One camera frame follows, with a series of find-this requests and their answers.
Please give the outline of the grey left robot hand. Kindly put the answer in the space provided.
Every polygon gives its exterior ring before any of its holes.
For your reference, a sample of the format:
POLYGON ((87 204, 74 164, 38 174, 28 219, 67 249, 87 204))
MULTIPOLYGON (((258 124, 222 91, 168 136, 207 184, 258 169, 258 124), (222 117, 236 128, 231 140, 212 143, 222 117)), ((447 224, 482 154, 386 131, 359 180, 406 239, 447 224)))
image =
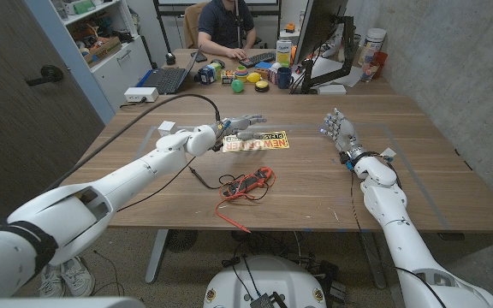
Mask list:
POLYGON ((216 135, 216 143, 212 150, 220 151, 223 146, 223 138, 228 135, 235 135, 240 140, 258 139, 261 133, 249 132, 247 128, 259 122, 266 122, 266 119, 262 115, 244 115, 225 118, 222 121, 211 124, 211 128, 216 135))

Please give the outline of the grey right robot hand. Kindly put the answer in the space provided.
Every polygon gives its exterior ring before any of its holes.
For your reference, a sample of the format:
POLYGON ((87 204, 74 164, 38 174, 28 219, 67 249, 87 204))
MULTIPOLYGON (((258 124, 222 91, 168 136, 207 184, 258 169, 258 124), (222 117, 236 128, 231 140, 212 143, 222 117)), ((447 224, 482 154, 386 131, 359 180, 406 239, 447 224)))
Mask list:
POLYGON ((324 118, 327 128, 322 128, 321 133, 330 136, 340 154, 340 162, 355 164, 355 160, 366 153, 366 149, 360 143, 353 124, 339 111, 327 114, 324 118))

